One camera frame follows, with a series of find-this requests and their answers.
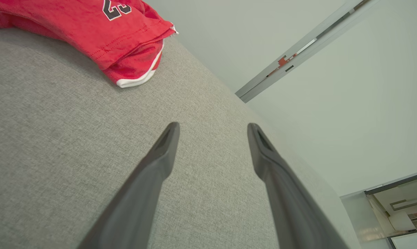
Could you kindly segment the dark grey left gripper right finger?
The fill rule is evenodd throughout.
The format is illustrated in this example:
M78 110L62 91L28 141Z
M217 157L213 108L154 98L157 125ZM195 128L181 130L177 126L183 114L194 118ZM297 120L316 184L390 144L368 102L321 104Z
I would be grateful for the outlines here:
M280 249L349 249L260 126L247 126L256 175L265 183Z

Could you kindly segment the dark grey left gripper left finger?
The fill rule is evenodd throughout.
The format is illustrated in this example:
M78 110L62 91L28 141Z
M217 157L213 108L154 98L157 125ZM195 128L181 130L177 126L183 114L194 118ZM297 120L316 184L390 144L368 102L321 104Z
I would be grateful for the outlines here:
M147 249L162 184L180 137L170 123L104 209L78 249Z

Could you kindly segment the red shorts with white stripe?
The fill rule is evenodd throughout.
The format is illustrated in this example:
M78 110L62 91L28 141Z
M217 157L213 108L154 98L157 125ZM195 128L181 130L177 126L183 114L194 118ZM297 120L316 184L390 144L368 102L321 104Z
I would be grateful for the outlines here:
M103 70L103 73L120 88L142 85L158 69L163 49L163 39L143 45Z

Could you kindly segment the red basketball jersey number 23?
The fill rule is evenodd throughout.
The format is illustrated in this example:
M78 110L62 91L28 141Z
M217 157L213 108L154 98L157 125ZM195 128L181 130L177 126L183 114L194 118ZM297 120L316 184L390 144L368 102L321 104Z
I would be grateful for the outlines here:
M0 28L67 42L105 70L175 33L143 0L0 0Z

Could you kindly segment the dark framed glass panel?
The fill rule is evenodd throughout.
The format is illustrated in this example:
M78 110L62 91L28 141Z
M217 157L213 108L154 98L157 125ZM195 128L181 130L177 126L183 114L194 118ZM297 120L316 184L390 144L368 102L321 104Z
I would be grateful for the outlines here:
M388 249L417 249L417 174L364 191Z

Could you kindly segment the small red sticker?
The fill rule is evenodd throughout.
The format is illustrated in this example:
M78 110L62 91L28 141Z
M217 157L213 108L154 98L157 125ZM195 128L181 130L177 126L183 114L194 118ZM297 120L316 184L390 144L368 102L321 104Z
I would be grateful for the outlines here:
M274 74L275 72L277 72L279 69L281 69L286 63L290 62L294 57L296 57L298 54L295 53L294 55L292 55L290 58L286 59L286 57L284 56L283 58L281 58L278 61L278 67L276 69L274 69L270 74L268 74L266 77L271 76L272 74Z

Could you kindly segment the grey partition post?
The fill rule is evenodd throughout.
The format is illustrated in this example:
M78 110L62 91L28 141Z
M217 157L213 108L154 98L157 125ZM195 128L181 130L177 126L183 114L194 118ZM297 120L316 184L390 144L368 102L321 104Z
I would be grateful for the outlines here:
M368 15L368 12L379 1L380 0L346 0L343 6L339 7L334 13L279 56L277 60L271 62L270 65L253 77L242 88L237 90L235 93L236 96L244 103L251 101L254 97L294 71L313 55L316 55L321 49L324 49L324 47L328 46L331 42L335 41L354 27L355 24ZM288 59L295 53L298 55L290 62L286 63L271 76L266 77L278 67L278 61L281 58L285 56L286 59Z

